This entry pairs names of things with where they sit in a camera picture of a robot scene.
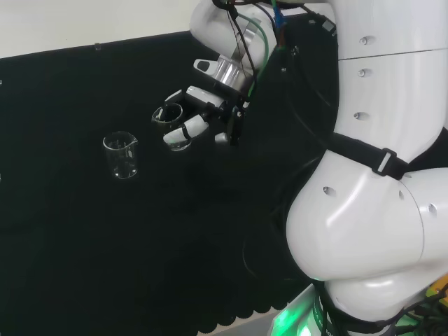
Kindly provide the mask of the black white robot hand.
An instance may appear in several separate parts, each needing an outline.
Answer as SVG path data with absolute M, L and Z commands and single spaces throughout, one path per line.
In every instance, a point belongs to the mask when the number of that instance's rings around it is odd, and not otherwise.
M 185 150 L 209 129 L 213 120 L 225 126 L 214 137 L 215 142 L 238 146 L 248 106 L 241 96 L 233 101 L 191 85 L 168 96 L 152 114 L 151 122 L 160 129 L 162 140 L 171 151 Z

